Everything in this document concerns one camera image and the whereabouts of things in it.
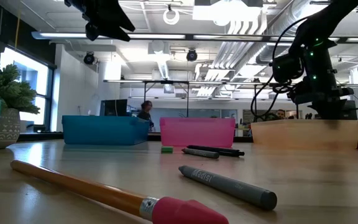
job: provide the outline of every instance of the desk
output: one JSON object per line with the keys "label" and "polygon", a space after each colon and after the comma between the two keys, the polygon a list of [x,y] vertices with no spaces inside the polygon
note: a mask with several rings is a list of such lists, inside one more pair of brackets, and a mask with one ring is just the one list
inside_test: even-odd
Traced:
{"label": "desk", "polygon": [[[280,150],[236,143],[244,157],[215,161],[179,150],[161,154],[160,146],[68,147],[56,140],[0,150],[0,223],[150,223],[14,172],[9,167],[14,158],[145,195],[195,199],[231,224],[358,223],[357,150]],[[178,167],[185,164],[274,191],[278,205],[265,212],[184,178]]]}

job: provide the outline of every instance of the wooden bin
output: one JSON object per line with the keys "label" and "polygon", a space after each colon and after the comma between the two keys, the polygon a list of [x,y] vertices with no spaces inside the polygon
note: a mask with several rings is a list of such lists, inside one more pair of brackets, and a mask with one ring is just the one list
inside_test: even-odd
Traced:
{"label": "wooden bin", "polygon": [[255,144],[279,148],[356,149],[358,121],[296,120],[251,124]]}

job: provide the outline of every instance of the black marker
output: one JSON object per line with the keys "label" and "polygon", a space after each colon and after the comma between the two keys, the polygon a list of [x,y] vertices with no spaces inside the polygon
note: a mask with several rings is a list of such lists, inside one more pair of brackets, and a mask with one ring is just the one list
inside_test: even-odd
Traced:
{"label": "black marker", "polygon": [[218,152],[221,156],[238,157],[238,156],[245,155],[244,152],[241,152],[240,150],[237,149],[224,149],[224,148],[208,147],[208,146],[187,146],[187,148],[209,151],[209,152]]}
{"label": "black marker", "polygon": [[185,177],[218,189],[265,210],[273,210],[276,207],[277,196],[271,191],[194,167],[181,166],[179,170]]}
{"label": "black marker", "polygon": [[182,151],[186,154],[192,154],[192,155],[196,155],[196,156],[203,156],[203,157],[208,157],[208,158],[213,158],[213,159],[219,158],[218,152],[209,152],[209,151],[202,151],[202,150],[197,150],[197,149],[182,149]]}

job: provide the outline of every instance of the green eraser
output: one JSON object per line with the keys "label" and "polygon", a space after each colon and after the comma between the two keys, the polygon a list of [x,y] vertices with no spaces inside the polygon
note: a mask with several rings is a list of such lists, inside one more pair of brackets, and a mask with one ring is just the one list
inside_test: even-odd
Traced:
{"label": "green eraser", "polygon": [[172,153],[173,152],[173,146],[162,146],[161,147],[162,153]]}

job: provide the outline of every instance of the pink eraser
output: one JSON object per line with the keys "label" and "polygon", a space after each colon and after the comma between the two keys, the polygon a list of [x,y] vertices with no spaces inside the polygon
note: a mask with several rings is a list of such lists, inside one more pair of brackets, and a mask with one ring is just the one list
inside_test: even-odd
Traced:
{"label": "pink eraser", "polygon": [[153,224],[229,224],[226,217],[196,200],[161,198],[153,209]]}

